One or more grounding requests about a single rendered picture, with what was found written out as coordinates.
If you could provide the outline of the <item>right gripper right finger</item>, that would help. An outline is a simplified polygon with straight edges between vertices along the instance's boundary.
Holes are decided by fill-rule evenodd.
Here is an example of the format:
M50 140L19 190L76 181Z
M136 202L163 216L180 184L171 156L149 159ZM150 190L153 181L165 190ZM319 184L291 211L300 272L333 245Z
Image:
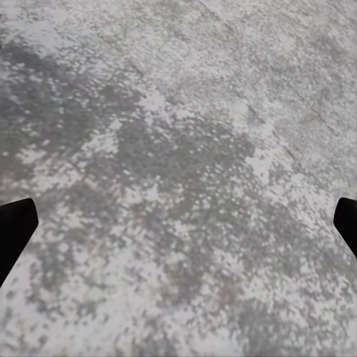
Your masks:
M357 258L357 201L341 197L335 208L333 223Z

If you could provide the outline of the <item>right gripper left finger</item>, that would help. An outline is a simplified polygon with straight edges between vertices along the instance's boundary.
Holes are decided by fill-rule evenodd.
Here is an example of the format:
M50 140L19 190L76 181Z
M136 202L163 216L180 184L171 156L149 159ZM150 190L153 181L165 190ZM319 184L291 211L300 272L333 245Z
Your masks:
M0 285L14 267L38 224L32 199L0 206Z

